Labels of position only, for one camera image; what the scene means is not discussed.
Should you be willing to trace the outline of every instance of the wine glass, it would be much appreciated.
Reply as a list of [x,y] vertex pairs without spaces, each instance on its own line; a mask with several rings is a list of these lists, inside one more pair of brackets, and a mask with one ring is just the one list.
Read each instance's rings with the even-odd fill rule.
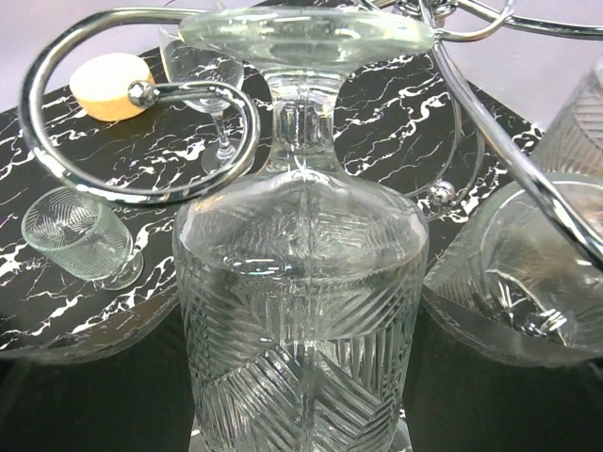
[[[225,9],[220,0],[171,0],[165,8],[218,11]],[[231,56],[185,45],[178,34],[178,25],[159,27],[161,60],[171,82],[214,81],[228,83],[238,89],[243,85],[243,63]],[[191,108],[207,113],[216,124],[218,141],[208,144],[201,156],[201,167],[210,174],[226,164],[236,153],[239,139],[228,137],[224,123],[225,101],[200,99],[185,101]]]

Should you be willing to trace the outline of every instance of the metal frame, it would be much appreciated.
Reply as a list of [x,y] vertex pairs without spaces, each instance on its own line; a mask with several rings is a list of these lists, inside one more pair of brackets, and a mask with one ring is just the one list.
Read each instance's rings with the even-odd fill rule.
[[[391,0],[358,0],[369,9],[385,8],[392,5]],[[488,110],[481,104],[461,73],[450,60],[441,40],[480,40],[489,36],[498,27],[511,26],[525,31],[544,33],[552,36],[564,36],[574,39],[603,39],[603,27],[558,24],[515,17],[513,0],[506,1],[501,13],[478,3],[475,0],[448,0],[451,4],[475,12],[493,23],[484,29],[469,34],[459,34],[436,27],[435,14],[431,5],[437,4],[444,10],[442,0],[413,0],[420,8],[422,20],[438,30],[440,40],[431,53],[438,65],[450,92],[463,106],[469,117],[476,123],[481,133],[491,145],[497,157],[508,168],[509,173],[534,199],[546,217],[561,234],[603,271],[603,240],[582,218],[557,188],[547,180],[544,174],[517,148]],[[227,186],[246,169],[253,156],[254,147],[259,139],[259,117],[251,100],[240,90],[224,84],[196,82],[188,84],[138,85],[131,89],[131,99],[140,105],[154,102],[182,100],[203,96],[215,96],[235,105],[248,124],[243,134],[241,148],[233,163],[216,173],[203,178],[195,184],[167,190],[143,190],[109,186],[105,182],[85,173],[56,149],[44,130],[41,113],[42,94],[48,79],[57,64],[79,43],[114,26],[123,24],[178,24],[184,17],[198,13],[194,9],[164,8],[117,8],[100,12],[74,25],[60,35],[35,60],[27,73],[19,107],[20,121],[24,139],[32,147],[41,163],[63,184],[86,192],[97,199],[122,202],[134,205],[165,204],[214,193]]]
[[184,99],[217,98],[233,105],[247,127],[236,155],[230,163],[211,175],[186,186],[152,190],[110,186],[91,176],[68,160],[48,137],[42,115],[42,95],[58,63],[83,41],[109,28],[126,24],[179,24],[196,9],[115,8],[89,16],[72,26],[50,43],[36,58],[25,76],[19,121],[24,140],[41,164],[64,185],[100,201],[131,205],[158,205],[182,202],[207,196],[224,188],[242,175],[253,159],[260,137],[260,119],[252,100],[241,90],[217,82],[194,82],[136,86],[130,89],[130,99],[140,97],[140,106],[155,102],[177,102]]

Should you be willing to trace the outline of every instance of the glass tumbler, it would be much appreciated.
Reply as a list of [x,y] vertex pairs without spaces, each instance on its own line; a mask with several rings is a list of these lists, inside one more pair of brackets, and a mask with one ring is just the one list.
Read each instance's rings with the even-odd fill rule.
[[[602,181],[576,174],[549,177],[603,233]],[[516,183],[501,188],[467,222],[425,284],[527,335],[603,351],[603,274]]]
[[582,78],[531,158],[546,172],[603,177],[603,55]]
[[27,244],[76,278],[105,290],[132,284],[144,261],[132,235],[106,205],[67,187],[49,191],[24,215]]
[[[225,9],[220,0],[171,0],[165,8],[191,8],[208,12]],[[213,81],[228,83],[238,89],[243,86],[245,72],[240,59],[208,48],[184,44],[178,32],[178,25],[161,25],[159,41],[163,68],[171,82]],[[224,121],[224,111],[229,104],[216,99],[185,101],[185,104],[201,113],[209,114],[216,125],[218,141],[206,143],[201,154],[201,167],[205,173],[210,174],[228,163],[240,144],[239,139],[229,137]]]

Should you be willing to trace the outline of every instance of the wine glass base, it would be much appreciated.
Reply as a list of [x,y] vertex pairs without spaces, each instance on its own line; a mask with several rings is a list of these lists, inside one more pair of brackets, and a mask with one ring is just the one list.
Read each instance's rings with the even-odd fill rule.
[[[229,141],[235,149],[238,148],[238,146],[240,144],[239,139],[230,138]],[[230,160],[230,157],[225,158],[225,159],[218,158],[219,150],[220,150],[220,144],[218,142],[216,142],[216,143],[211,143],[210,145],[205,147],[204,151],[201,153],[201,168],[203,171],[205,171],[206,174],[211,174],[212,172],[219,170]],[[243,171],[243,174],[247,174],[249,172],[249,170],[252,168],[252,166],[253,166],[253,159],[250,161],[247,168]]]
[[94,285],[104,290],[122,290],[133,284],[144,269],[144,258],[138,250],[133,251],[130,259],[122,267],[117,276],[110,276],[103,280],[97,280]]

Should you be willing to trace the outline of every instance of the black table surface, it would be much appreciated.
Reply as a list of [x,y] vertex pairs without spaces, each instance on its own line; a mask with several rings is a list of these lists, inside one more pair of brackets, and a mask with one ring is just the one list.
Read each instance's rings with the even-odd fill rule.
[[[164,81],[158,51],[144,58],[155,80]],[[269,151],[271,101],[264,79],[249,65],[243,90],[253,97],[262,121],[257,170]],[[477,93],[519,147],[531,150],[541,132]],[[43,112],[61,151],[84,170],[117,184],[164,187],[202,177],[200,154],[216,139],[209,116],[182,104],[154,106],[129,121],[98,122],[63,88],[45,97]],[[226,116],[228,129],[236,134],[240,118],[230,111]],[[349,174],[409,192],[430,181],[446,161],[454,119],[446,85],[431,59],[401,56],[360,68],[350,77],[337,101],[334,127],[336,152]],[[476,143],[475,126],[465,117],[445,180],[457,187],[466,183]],[[431,262],[476,207],[509,180],[488,153],[464,200],[430,223]],[[177,305],[171,256],[175,208],[116,209],[144,255],[145,268],[133,286],[107,292],[40,256],[21,236],[25,210],[56,186],[24,145],[16,110],[0,114],[0,350],[50,347],[49,353],[72,350],[95,359],[131,347]],[[416,201],[430,209],[426,195]]]

